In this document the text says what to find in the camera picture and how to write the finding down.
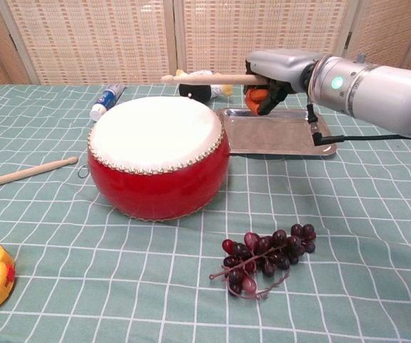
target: metal tray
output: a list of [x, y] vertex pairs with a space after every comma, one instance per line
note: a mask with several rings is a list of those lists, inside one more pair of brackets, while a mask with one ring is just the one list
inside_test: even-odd
[[[233, 154], [327, 156], [337, 151], [336, 144], [313, 144], [304, 109], [275, 109], [266, 116], [234, 108], [219, 109], [216, 113], [224, 123]], [[331, 133], [324, 119], [315, 114], [320, 132], [329, 136]]]

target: white drumhead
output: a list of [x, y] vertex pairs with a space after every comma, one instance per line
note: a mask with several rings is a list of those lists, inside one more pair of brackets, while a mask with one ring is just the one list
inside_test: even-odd
[[148, 96], [104, 114], [89, 148], [111, 165], [155, 171], [195, 161], [221, 137], [221, 122], [208, 106], [183, 96]]

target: tablecloth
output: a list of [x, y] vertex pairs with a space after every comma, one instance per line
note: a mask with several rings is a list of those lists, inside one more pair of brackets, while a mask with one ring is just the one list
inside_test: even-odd
[[[233, 155], [206, 208], [142, 222], [78, 175], [103, 90], [0, 85], [0, 175], [79, 158], [0, 186], [0, 244], [16, 260], [0, 342], [411, 342], [411, 141], [344, 142], [324, 157]], [[178, 91], [128, 86], [119, 102], [156, 95]], [[209, 105], [243, 107], [242, 90]], [[317, 111], [333, 134], [384, 132]], [[223, 239], [294, 223], [315, 226], [316, 250], [267, 299], [232, 297], [209, 279]]]

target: drumstick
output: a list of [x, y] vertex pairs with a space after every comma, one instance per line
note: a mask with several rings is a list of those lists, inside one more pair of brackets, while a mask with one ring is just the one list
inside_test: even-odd
[[41, 166], [33, 166], [32, 168], [28, 168], [25, 170], [16, 171], [11, 174], [3, 175], [0, 177], [0, 185], [7, 184], [12, 181], [24, 179], [26, 177], [32, 177], [33, 175], [41, 174], [44, 172], [49, 172], [53, 169], [60, 168], [62, 166], [66, 166], [67, 164], [75, 164], [78, 162], [77, 157], [70, 157], [68, 159], [63, 159], [61, 161], [54, 161], [49, 162], [46, 164], [42, 164]]
[[267, 84], [267, 79], [252, 74], [164, 75], [161, 82], [165, 84], [247, 84], [256, 86]]

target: drum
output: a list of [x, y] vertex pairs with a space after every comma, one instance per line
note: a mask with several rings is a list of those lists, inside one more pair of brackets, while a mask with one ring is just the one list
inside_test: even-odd
[[230, 146], [208, 106], [182, 96], [150, 96], [111, 108], [88, 135], [88, 168], [107, 201], [149, 221], [191, 214], [227, 175]]

